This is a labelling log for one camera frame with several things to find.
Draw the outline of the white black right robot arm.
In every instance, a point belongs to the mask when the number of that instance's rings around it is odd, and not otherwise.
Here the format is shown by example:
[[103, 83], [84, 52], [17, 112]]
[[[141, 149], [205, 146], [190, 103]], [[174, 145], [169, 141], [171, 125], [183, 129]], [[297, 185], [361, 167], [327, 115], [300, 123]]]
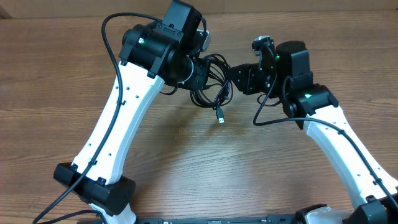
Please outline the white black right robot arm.
[[397, 223], [397, 179], [386, 172], [355, 134], [336, 97], [314, 83], [310, 56], [302, 41], [274, 45], [260, 37], [252, 43], [258, 63], [229, 69], [229, 77], [245, 95], [278, 98], [285, 118], [259, 122], [267, 126], [288, 121], [312, 138], [343, 182], [352, 212], [312, 205], [295, 212], [292, 223]]

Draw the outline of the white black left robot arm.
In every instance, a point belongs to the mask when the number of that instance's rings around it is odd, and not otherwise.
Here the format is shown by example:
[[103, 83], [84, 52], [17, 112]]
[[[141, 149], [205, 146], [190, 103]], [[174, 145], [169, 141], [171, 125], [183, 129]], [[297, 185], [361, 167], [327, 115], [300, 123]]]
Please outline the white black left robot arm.
[[123, 176], [134, 135], [164, 85], [202, 90], [210, 64], [199, 57], [209, 43], [202, 14], [172, 1], [164, 18], [127, 30], [118, 56], [116, 79], [99, 120], [73, 161], [60, 163], [55, 180], [90, 206], [99, 223], [135, 223], [130, 207], [135, 182]]

